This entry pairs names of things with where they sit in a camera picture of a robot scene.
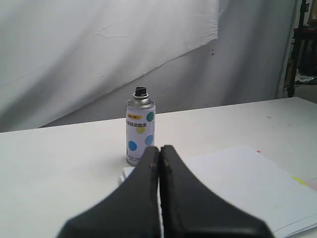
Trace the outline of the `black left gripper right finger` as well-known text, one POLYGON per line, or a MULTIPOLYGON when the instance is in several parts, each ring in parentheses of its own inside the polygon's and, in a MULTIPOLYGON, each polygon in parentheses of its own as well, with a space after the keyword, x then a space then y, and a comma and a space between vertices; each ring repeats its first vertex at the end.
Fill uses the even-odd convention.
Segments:
POLYGON ((267 224, 201 183, 171 145, 160 150, 159 192, 166 238, 271 238, 267 224))

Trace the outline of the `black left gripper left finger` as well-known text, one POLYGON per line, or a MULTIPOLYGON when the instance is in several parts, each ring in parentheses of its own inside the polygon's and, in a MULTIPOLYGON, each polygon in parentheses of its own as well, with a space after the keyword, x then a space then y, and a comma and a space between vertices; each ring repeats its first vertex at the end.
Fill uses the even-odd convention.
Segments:
POLYGON ((159 150, 147 147, 131 174, 107 198, 69 219, 59 238, 159 238, 159 150))

